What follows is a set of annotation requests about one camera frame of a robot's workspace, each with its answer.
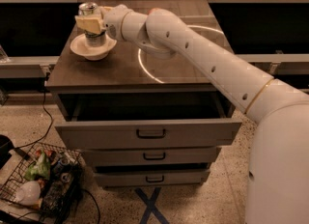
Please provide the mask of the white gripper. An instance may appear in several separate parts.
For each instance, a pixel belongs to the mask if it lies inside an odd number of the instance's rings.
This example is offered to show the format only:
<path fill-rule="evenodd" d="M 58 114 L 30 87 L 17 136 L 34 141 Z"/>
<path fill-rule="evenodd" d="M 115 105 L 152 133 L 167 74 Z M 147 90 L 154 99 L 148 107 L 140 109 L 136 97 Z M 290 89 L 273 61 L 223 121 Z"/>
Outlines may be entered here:
<path fill-rule="evenodd" d="M 106 30 L 110 38 L 123 41 L 122 24 L 129 8 L 125 5 L 100 6 L 99 10 L 103 19 L 98 14 L 76 15 L 74 17 L 76 25 L 84 31 L 98 35 Z"/>

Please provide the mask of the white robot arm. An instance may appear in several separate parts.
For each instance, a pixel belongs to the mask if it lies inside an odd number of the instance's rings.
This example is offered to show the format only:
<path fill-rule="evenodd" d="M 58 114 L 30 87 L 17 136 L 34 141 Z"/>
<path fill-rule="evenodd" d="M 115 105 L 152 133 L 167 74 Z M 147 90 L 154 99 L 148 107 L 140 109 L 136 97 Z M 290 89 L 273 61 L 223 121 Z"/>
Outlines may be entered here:
<path fill-rule="evenodd" d="M 309 96 L 191 30 L 175 14 L 124 5 L 79 15 L 77 26 L 167 59 L 178 52 L 257 125 L 245 224 L 309 224 Z"/>

